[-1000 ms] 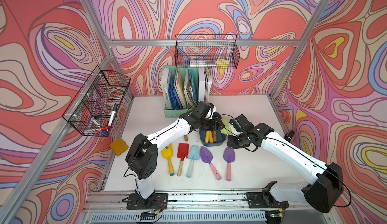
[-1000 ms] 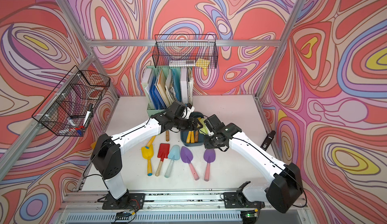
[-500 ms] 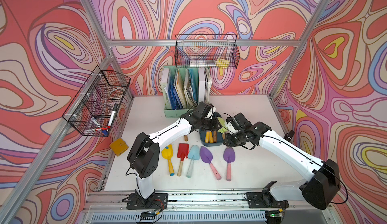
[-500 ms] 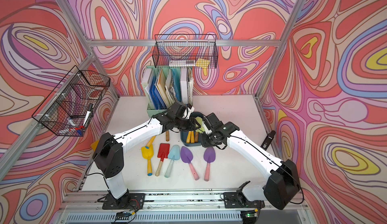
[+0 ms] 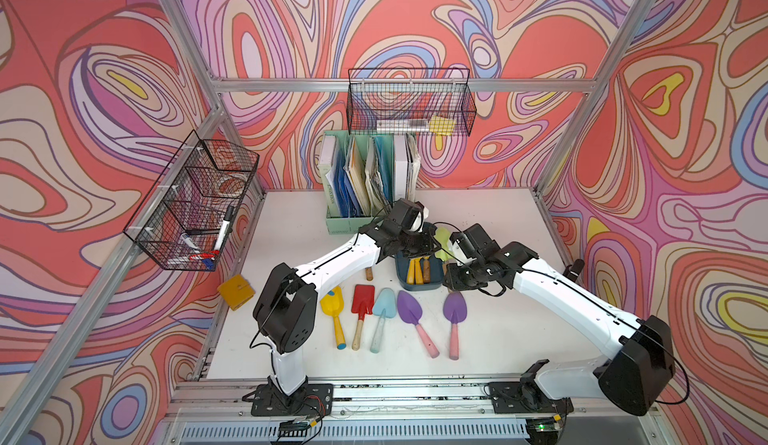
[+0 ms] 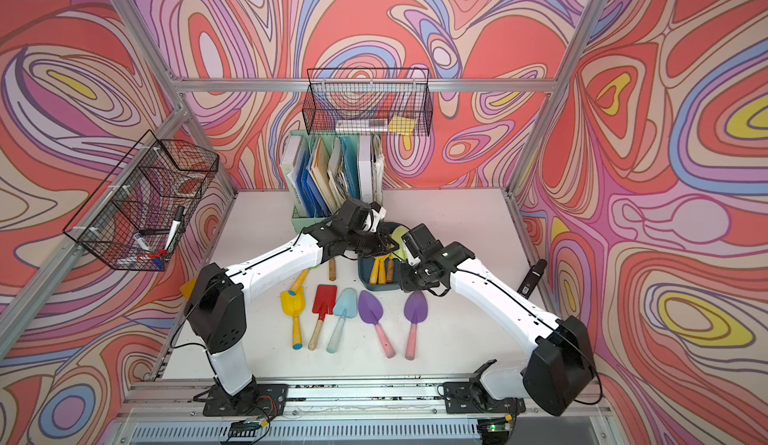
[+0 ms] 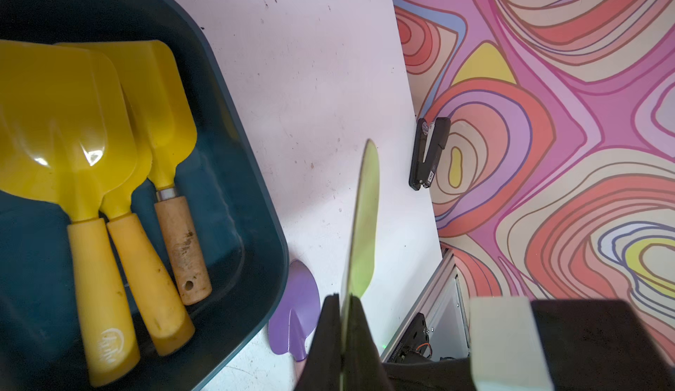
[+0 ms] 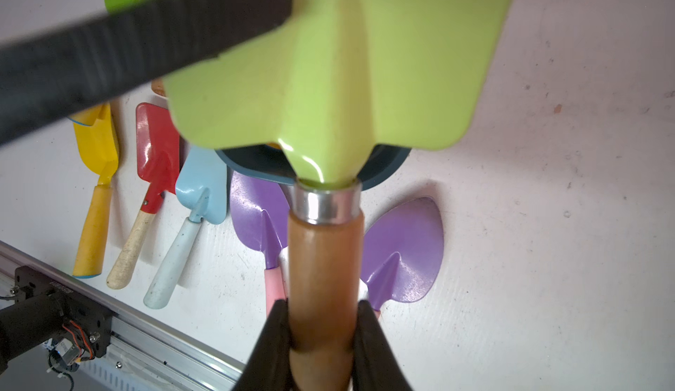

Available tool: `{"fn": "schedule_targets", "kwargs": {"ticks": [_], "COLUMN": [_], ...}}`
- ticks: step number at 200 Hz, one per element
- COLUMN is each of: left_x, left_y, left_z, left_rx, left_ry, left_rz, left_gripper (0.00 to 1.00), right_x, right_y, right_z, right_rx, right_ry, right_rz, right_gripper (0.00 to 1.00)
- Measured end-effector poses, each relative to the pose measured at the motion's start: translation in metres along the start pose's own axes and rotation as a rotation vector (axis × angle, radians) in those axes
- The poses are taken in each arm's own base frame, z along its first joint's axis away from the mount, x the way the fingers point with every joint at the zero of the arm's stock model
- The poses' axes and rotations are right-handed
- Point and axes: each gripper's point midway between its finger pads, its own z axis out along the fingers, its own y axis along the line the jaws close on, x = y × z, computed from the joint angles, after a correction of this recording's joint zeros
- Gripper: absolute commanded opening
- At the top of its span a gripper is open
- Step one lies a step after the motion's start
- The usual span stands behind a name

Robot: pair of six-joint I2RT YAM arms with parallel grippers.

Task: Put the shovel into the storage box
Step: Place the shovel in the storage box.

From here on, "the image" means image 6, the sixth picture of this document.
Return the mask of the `dark teal storage box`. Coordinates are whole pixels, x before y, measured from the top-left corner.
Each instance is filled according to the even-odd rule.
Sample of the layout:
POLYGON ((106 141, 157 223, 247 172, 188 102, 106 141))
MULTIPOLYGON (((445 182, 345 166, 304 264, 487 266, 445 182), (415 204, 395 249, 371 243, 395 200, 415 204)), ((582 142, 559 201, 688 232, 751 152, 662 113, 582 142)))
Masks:
POLYGON ((365 288, 372 292, 399 290, 401 268, 406 264, 404 251, 381 257, 362 258, 358 260, 358 278, 365 288))

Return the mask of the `yellow shovel wooden handle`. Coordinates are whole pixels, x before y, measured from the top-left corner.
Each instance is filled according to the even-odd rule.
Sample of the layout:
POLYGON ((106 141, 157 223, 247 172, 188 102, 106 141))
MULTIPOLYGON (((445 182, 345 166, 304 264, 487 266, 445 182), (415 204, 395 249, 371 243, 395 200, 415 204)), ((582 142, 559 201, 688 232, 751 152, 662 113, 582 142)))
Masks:
POLYGON ((386 265, 386 283, 390 284, 394 282, 395 277, 395 260, 393 258, 387 258, 385 261, 386 265))

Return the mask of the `light green shovel wooden handle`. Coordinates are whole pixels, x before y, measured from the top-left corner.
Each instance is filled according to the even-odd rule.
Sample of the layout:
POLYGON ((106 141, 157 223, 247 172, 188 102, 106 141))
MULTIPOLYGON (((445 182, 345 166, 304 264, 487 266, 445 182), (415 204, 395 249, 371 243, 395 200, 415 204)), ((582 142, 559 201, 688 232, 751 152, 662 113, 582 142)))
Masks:
POLYGON ((407 247, 404 245, 403 237, 407 233, 407 229, 396 229, 391 238, 395 241, 397 249, 392 252, 392 256, 402 262, 408 262, 407 247))

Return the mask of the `light blue shovel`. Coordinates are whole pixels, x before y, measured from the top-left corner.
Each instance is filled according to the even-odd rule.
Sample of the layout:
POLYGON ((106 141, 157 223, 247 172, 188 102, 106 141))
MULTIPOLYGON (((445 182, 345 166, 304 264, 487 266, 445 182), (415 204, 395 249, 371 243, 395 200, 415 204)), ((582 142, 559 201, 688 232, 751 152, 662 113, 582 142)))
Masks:
POLYGON ((337 352, 346 321, 357 316, 357 291, 354 288, 346 288, 342 291, 334 306, 333 314, 337 317, 337 324, 326 347, 326 352, 329 354, 337 352))

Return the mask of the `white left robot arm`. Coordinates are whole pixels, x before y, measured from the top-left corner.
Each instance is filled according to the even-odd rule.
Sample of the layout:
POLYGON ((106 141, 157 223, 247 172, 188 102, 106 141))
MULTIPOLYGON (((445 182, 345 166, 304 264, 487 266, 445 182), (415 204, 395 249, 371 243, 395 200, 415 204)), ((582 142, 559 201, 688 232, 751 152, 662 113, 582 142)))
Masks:
POLYGON ((394 252, 396 241, 381 229, 385 217, 381 204, 350 198, 332 216, 270 252, 235 265, 203 267, 185 317, 227 395, 234 397, 255 382, 243 344, 248 305, 278 283, 347 252, 360 258, 394 252))

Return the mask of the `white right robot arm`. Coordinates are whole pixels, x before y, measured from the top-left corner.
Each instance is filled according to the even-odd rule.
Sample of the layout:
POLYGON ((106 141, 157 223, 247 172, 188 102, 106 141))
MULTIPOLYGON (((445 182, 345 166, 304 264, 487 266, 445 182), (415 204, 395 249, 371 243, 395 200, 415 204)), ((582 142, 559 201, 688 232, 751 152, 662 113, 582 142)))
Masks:
POLYGON ((527 397, 548 414, 561 416, 598 377, 587 326, 579 318, 561 319, 536 306, 467 247, 443 245, 424 224, 404 234, 403 247, 407 284, 429 292, 442 285, 465 297, 527 354, 519 364, 481 373, 481 387, 494 399, 527 397))

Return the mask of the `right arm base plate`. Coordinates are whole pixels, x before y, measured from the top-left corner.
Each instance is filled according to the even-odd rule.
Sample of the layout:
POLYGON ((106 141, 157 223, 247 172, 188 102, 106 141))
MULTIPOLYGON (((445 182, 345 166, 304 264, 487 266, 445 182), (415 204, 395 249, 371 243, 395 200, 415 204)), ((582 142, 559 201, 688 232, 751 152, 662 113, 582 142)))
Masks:
POLYGON ((444 382, 438 387, 448 414, 504 414, 516 417, 526 412, 523 399, 494 399, 479 383, 444 382))

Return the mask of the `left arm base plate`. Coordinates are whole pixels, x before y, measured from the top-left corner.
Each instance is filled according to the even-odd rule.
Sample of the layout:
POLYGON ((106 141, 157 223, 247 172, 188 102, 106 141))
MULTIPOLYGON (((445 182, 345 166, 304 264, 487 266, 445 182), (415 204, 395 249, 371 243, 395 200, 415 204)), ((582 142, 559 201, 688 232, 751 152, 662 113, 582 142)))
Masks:
POLYGON ((207 417, 233 417, 266 415, 269 419, 284 412, 288 386, 252 382, 240 392, 230 396, 215 382, 204 402, 203 415, 207 417))

